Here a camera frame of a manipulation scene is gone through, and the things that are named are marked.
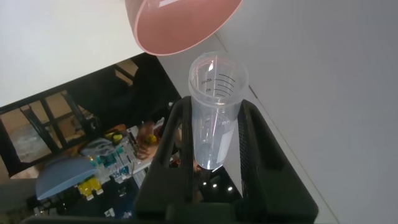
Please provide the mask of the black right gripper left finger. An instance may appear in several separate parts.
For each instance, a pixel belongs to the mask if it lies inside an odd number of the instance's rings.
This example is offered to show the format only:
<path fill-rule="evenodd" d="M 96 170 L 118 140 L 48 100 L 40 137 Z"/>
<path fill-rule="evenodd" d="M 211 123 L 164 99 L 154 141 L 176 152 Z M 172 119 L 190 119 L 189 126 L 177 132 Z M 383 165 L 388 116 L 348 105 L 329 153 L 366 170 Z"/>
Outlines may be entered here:
<path fill-rule="evenodd" d="M 178 127 L 182 127 L 180 166 L 170 168 Z M 178 100 L 164 128 L 158 150 L 135 202 L 136 218 L 164 218 L 167 207 L 193 198 L 193 132 L 191 98 Z"/>

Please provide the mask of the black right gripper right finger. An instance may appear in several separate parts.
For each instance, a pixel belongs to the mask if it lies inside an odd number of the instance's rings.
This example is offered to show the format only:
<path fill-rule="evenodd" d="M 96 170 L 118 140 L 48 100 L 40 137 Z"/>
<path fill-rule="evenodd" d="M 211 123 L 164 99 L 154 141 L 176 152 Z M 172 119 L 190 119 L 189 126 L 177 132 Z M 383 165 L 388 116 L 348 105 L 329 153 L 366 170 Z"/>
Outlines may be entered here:
<path fill-rule="evenodd" d="M 238 113 L 243 198 L 237 218 L 252 223 L 313 223 L 318 206 L 286 158 L 258 108 L 243 100 Z"/>

